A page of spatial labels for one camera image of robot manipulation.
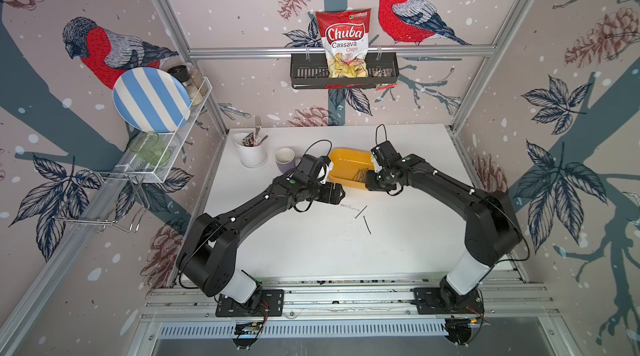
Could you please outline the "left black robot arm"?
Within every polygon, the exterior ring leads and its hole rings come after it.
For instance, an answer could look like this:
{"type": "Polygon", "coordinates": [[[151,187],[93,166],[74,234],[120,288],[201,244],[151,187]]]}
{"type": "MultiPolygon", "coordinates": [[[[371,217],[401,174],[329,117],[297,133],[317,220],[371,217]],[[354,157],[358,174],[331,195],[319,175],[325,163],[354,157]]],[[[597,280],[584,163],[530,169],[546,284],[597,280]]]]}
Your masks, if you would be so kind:
{"type": "Polygon", "coordinates": [[[261,193],[224,214],[202,214],[193,221],[176,257],[178,277],[189,279],[206,296],[223,295],[239,304],[256,304],[260,284],[236,266],[240,244],[273,217],[298,204],[338,205],[346,193],[326,181],[330,158],[305,154],[298,166],[274,178],[261,193]]]}

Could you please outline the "white utensil holder cup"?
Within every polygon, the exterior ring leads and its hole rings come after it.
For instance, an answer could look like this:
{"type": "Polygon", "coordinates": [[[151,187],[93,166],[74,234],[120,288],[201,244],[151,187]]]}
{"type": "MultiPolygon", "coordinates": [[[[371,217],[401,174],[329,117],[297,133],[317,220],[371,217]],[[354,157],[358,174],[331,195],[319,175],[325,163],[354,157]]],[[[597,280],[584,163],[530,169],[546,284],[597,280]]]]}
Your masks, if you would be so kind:
{"type": "Polygon", "coordinates": [[[265,147],[258,144],[254,132],[238,132],[231,135],[238,151],[238,158],[244,167],[254,169],[264,165],[268,159],[265,147]]]}

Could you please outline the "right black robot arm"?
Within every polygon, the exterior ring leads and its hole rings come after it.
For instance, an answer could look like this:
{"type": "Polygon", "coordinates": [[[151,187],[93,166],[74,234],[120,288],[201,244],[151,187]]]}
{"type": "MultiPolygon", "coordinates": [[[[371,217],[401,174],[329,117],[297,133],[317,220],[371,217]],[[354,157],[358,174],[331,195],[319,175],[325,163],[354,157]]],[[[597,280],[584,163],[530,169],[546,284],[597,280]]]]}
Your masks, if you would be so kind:
{"type": "Polygon", "coordinates": [[[524,241],[505,192],[487,192],[464,184],[416,154],[401,156],[388,141],[374,146],[371,153],[380,171],[366,173],[367,190],[395,196],[411,187],[448,206],[465,221],[465,251],[441,281],[444,299],[454,301],[469,295],[505,255],[524,241]]]}

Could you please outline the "black lid spice jar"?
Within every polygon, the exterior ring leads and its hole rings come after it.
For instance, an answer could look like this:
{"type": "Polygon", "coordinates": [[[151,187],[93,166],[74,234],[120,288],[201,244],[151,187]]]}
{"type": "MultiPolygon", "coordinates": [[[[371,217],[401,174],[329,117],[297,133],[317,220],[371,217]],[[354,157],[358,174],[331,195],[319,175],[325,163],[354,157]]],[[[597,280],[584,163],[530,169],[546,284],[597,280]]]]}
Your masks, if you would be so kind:
{"type": "Polygon", "coordinates": [[[188,67],[184,64],[176,65],[168,70],[175,79],[177,79],[188,92],[188,96],[192,101],[192,106],[200,105],[203,101],[199,88],[193,82],[191,75],[188,72],[188,67]]]}

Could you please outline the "metal fork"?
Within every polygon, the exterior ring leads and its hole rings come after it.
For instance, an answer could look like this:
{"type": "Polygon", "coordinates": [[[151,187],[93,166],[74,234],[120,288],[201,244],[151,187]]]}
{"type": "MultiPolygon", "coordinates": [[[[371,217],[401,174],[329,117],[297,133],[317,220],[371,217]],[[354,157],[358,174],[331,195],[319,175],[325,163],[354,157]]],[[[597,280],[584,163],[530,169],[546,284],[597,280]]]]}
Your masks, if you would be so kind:
{"type": "Polygon", "coordinates": [[[260,139],[259,139],[259,133],[262,127],[262,121],[261,118],[256,115],[254,117],[254,134],[253,134],[253,146],[257,147],[259,146],[260,143],[260,139]]]}

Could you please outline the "red Chuba chips bag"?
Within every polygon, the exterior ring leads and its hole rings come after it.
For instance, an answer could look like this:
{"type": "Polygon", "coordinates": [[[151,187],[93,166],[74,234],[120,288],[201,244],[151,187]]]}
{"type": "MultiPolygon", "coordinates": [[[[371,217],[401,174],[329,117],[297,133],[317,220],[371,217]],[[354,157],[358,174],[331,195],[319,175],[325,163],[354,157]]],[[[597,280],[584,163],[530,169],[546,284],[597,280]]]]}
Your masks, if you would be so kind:
{"type": "Polygon", "coordinates": [[[368,77],[370,17],[371,9],[316,13],[330,78],[368,77]]]}

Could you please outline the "purple grey mug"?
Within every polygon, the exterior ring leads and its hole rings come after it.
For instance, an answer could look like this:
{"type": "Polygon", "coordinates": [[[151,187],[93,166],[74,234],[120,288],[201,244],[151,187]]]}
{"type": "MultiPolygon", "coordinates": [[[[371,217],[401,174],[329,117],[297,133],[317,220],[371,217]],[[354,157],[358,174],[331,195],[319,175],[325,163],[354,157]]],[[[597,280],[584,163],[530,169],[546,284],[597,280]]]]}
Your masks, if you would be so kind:
{"type": "Polygon", "coordinates": [[[297,156],[293,149],[281,148],[276,151],[274,157],[278,170],[282,174],[296,168],[297,156]]]}

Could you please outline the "blue white striped plate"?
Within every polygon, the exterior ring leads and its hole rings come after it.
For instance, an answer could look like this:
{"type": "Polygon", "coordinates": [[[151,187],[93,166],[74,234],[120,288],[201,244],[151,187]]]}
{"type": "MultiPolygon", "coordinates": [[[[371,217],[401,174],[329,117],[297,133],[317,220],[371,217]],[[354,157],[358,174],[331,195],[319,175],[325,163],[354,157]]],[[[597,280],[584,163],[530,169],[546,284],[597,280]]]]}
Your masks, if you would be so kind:
{"type": "Polygon", "coordinates": [[[185,87],[160,69],[125,72],[113,87],[116,111],[125,122],[143,132],[169,134],[183,127],[192,101],[185,87]]]}

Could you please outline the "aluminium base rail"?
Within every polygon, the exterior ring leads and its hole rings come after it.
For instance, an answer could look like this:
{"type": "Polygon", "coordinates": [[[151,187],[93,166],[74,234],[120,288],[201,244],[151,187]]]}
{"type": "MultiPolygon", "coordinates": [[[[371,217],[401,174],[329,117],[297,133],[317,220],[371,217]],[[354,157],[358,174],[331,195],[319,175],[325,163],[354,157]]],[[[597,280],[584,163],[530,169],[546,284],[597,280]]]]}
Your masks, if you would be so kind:
{"type": "Polygon", "coordinates": [[[495,274],[456,309],[440,304],[432,281],[268,282],[253,307],[193,289],[159,289],[141,312],[135,345],[165,339],[445,337],[465,344],[501,318],[540,323],[546,336],[559,315],[543,284],[495,274]]]}

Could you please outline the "steel nail upper right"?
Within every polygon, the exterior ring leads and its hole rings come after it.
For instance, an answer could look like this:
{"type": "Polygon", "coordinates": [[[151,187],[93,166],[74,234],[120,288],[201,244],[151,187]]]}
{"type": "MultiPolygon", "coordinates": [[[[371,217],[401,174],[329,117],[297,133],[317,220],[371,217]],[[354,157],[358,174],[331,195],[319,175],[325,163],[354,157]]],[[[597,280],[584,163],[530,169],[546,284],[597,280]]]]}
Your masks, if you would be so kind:
{"type": "Polygon", "coordinates": [[[363,216],[363,222],[365,223],[365,227],[367,228],[368,233],[369,233],[370,235],[372,235],[372,231],[371,231],[371,229],[370,229],[370,227],[369,227],[369,225],[368,225],[368,221],[367,221],[367,219],[366,219],[366,216],[363,216]]]}

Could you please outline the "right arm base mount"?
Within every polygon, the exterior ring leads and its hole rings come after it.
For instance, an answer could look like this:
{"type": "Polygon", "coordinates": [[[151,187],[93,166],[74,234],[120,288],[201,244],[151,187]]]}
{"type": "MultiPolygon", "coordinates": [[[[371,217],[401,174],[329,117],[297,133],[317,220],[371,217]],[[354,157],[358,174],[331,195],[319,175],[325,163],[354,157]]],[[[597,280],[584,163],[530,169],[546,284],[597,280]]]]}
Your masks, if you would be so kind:
{"type": "Polygon", "coordinates": [[[460,295],[443,278],[438,287],[418,287],[412,293],[419,315],[444,316],[445,338],[454,345],[469,345],[484,326],[484,298],[478,287],[460,295]]]}

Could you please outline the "yellow plastic storage box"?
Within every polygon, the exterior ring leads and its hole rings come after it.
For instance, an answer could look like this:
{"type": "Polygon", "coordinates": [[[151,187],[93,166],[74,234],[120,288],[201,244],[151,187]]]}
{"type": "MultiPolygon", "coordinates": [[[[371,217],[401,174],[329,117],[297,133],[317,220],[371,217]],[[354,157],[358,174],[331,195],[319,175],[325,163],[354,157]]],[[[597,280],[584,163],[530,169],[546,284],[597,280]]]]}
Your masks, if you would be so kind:
{"type": "Polygon", "coordinates": [[[366,175],[375,171],[370,152],[354,149],[334,149],[329,155],[333,167],[328,173],[328,180],[343,187],[366,190],[366,175]]]}

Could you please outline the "green glass bowl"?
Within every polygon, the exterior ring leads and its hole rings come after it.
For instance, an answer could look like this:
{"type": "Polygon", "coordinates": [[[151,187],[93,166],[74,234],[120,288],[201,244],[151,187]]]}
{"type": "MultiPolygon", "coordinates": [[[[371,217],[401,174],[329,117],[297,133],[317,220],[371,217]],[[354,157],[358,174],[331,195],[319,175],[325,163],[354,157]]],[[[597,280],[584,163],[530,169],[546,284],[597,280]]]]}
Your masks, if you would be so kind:
{"type": "Polygon", "coordinates": [[[141,161],[153,167],[164,166],[171,158],[171,152],[159,134],[140,132],[129,141],[128,149],[134,152],[141,161]]]}

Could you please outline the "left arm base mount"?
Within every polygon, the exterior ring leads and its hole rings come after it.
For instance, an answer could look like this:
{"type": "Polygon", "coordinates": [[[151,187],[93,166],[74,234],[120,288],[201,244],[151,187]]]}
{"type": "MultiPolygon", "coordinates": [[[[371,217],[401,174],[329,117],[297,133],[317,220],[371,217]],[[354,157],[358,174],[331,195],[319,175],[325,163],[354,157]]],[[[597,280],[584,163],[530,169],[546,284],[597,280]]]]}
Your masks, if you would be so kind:
{"type": "Polygon", "coordinates": [[[231,297],[221,295],[215,316],[218,318],[256,318],[256,320],[233,324],[233,343],[238,350],[250,350],[266,332],[268,318],[282,316],[283,304],[284,291],[282,289],[264,289],[259,285],[243,304],[231,297]]]}

